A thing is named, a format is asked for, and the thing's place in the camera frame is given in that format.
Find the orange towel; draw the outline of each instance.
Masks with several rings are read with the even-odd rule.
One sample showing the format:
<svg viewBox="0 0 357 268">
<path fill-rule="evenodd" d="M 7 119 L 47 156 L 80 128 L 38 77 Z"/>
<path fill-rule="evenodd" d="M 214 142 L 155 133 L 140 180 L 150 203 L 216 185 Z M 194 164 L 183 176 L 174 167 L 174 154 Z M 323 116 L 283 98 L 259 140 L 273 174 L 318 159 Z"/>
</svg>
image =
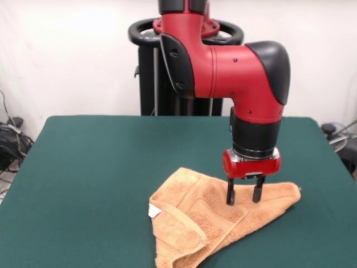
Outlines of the orange towel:
<svg viewBox="0 0 357 268">
<path fill-rule="evenodd" d="M 299 201 L 293 183 L 265 184 L 252 202 L 254 185 L 234 187 L 226 205 L 227 182 L 180 168 L 150 197 L 158 268 L 197 267 L 221 248 L 260 229 Z"/>
</svg>

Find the red robot arm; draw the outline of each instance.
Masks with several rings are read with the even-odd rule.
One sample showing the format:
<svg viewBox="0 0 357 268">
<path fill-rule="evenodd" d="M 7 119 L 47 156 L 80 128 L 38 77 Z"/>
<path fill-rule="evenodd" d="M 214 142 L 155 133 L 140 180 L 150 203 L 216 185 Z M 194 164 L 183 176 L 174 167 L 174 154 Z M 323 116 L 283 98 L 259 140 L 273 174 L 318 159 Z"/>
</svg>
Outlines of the red robot arm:
<svg viewBox="0 0 357 268">
<path fill-rule="evenodd" d="M 234 178 L 250 174 L 265 179 L 280 165 L 274 152 L 290 85 L 288 54 L 271 41 L 242 46 L 203 44 L 206 8 L 207 0 L 159 0 L 161 48 L 172 86 L 186 98 L 231 98 L 233 148 L 224 154 L 229 183 L 232 186 Z"/>
</svg>

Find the green table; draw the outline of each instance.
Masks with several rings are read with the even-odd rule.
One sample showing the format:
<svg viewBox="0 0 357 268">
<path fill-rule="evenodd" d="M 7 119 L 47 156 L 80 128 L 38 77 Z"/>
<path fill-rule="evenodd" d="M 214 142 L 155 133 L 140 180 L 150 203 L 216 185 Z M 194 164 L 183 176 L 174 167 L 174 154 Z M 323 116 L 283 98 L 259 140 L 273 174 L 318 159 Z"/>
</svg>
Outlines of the green table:
<svg viewBox="0 0 357 268">
<path fill-rule="evenodd" d="M 0 205 L 0 267 L 154 267 L 149 196 L 180 166 L 225 179 L 228 118 L 52 117 Z M 284 118 L 302 199 L 200 267 L 357 267 L 357 187 L 317 124 Z"/>
</svg>

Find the black metal stand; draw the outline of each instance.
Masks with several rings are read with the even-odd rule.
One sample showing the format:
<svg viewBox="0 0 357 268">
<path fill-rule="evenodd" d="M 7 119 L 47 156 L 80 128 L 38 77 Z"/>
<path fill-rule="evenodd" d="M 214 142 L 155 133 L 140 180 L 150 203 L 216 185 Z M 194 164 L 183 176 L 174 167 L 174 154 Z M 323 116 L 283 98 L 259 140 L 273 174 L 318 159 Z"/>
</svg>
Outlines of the black metal stand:
<svg viewBox="0 0 357 268">
<path fill-rule="evenodd" d="M 221 116 L 222 99 L 183 99 L 172 88 L 160 48 L 160 37 L 152 29 L 154 19 L 134 23 L 129 38 L 139 45 L 140 104 L 142 116 Z M 230 23 L 218 21 L 221 31 L 231 34 L 225 39 L 219 35 L 203 39 L 209 45 L 240 45 L 242 30 Z"/>
</svg>

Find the black plastic cover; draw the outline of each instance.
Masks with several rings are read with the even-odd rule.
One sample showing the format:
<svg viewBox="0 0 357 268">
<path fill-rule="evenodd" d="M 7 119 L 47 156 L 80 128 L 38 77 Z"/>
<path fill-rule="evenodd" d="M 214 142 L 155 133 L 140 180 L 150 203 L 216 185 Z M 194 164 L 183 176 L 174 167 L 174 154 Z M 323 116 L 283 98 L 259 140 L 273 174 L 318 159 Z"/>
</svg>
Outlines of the black plastic cover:
<svg viewBox="0 0 357 268">
<path fill-rule="evenodd" d="M 185 10 L 185 0 L 158 0 L 158 10 L 161 15 L 183 12 Z"/>
<path fill-rule="evenodd" d="M 206 13 L 207 0 L 190 0 L 190 11 L 204 15 Z"/>
<path fill-rule="evenodd" d="M 280 121 L 271 124 L 255 124 L 235 116 L 233 150 L 247 158 L 269 158 L 276 147 L 279 129 Z"/>
<path fill-rule="evenodd" d="M 262 41 L 245 45 L 260 59 L 276 100 L 280 104 L 285 105 L 290 87 L 290 62 L 285 47 L 273 41 Z"/>
<path fill-rule="evenodd" d="M 161 49 L 174 90 L 182 98 L 193 98 L 195 79 L 189 53 L 178 39 L 164 33 L 161 34 Z"/>
</svg>

